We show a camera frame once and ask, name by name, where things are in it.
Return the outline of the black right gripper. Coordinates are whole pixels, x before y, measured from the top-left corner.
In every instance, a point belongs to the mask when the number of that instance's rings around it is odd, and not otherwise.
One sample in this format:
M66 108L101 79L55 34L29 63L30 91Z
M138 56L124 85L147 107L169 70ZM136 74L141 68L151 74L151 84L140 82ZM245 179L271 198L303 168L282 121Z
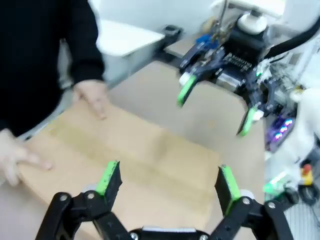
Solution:
M180 93L177 105L182 107L195 85L208 81L236 95L246 103L237 134L246 136L254 122L273 113L276 108L275 81L259 83L259 63L270 45L268 31L249 34L238 26L224 33L205 34L180 60Z

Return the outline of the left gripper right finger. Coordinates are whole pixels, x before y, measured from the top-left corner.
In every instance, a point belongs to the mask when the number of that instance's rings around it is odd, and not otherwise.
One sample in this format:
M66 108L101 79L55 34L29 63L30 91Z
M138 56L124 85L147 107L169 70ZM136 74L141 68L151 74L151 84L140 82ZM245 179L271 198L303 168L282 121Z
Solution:
M214 187L223 219L209 235L210 240L232 240L242 227L251 229L257 240L293 239L281 203L269 200L260 204L243 196L229 166L218 167Z

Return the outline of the person's left hand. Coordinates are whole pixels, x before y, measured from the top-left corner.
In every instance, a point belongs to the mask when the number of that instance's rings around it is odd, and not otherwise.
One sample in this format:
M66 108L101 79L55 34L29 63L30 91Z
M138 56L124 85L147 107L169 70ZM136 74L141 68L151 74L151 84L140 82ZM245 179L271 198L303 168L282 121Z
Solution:
M97 79L83 80L73 86L73 102L84 100L90 109L100 118L106 117L105 105L108 102L107 85Z

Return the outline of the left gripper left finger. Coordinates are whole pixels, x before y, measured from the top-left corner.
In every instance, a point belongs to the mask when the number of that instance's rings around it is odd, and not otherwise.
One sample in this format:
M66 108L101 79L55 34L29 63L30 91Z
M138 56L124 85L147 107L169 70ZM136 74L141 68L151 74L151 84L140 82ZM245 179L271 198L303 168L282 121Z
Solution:
M128 231L112 212L122 184L120 163L111 161L95 190L72 197L56 193L37 233L38 240L73 240L82 223L91 222L103 240L127 240Z

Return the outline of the person's right hand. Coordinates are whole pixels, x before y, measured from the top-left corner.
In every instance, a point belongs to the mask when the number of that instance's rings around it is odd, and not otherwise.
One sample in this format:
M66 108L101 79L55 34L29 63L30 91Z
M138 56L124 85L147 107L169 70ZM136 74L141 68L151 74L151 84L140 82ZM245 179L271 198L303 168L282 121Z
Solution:
M37 154L29 150L9 129L0 131L0 170L7 182L15 187L20 183L19 163L27 163L44 170L50 170L52 164L41 160Z

